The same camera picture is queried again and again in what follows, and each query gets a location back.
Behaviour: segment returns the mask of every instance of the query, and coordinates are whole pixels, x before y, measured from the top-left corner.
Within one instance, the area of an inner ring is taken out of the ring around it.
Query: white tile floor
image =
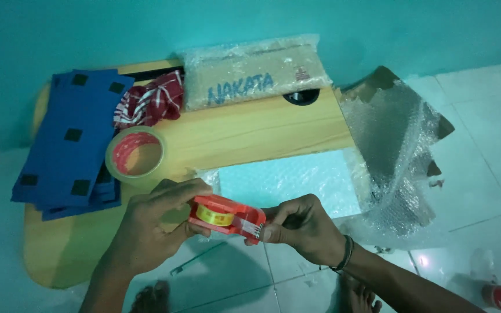
[[[501,282],[501,65],[407,83],[456,127],[432,148],[445,181],[441,189],[427,192],[434,222],[448,232],[449,243],[383,257],[479,303],[479,285],[472,278],[477,253],[492,253]],[[82,299],[76,290],[41,288],[20,266],[22,210],[7,199],[25,157],[25,150],[0,154],[0,296],[6,299],[0,301],[0,311],[74,311]],[[172,310],[183,313],[331,312],[336,306],[337,277],[330,270],[319,271],[286,245],[246,247],[240,238],[231,238],[170,276],[175,266],[215,244],[194,238],[163,266],[137,276],[124,311],[136,292],[156,279],[170,281]],[[387,305],[382,311],[393,312]]]

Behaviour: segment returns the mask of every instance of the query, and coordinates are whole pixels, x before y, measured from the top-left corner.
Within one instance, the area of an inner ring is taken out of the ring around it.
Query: wood grain
[[[177,60],[119,67],[119,73],[178,66]],[[38,130],[49,96],[46,86],[37,101],[33,134]],[[117,208],[42,222],[40,212],[24,210],[24,264],[42,286],[67,288],[90,279],[111,242],[131,196],[151,190],[163,178],[183,181],[195,169],[210,169],[258,160],[276,159],[353,146],[347,124],[331,88],[318,100],[296,106],[281,96],[232,106],[186,112],[176,121],[161,121],[154,128],[166,141],[162,165],[138,188],[122,184]],[[173,211],[162,219],[172,230],[188,210]]]

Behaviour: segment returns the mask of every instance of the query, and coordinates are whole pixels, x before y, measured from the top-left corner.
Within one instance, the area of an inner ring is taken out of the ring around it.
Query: wooden plank
[[[178,66],[177,60],[119,67],[119,73]],[[36,104],[33,133],[46,110],[48,92]],[[27,204],[24,212],[24,263],[31,278],[50,288],[67,288],[90,275],[115,234],[132,195],[148,192],[159,180],[182,181],[194,169],[210,169],[258,160],[276,159],[342,149],[353,140],[331,88],[318,100],[296,106],[281,96],[232,106],[186,112],[176,121],[154,126],[167,143],[163,164],[152,180],[135,188],[122,184],[121,207],[42,222]],[[162,225],[172,230],[188,210],[171,212]]]

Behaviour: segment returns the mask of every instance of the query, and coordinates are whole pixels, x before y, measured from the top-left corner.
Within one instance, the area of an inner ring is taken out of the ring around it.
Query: red striped cloth
[[[183,80],[179,70],[161,75],[146,86],[133,86],[115,108],[115,128],[154,126],[161,119],[176,120],[183,107]]]

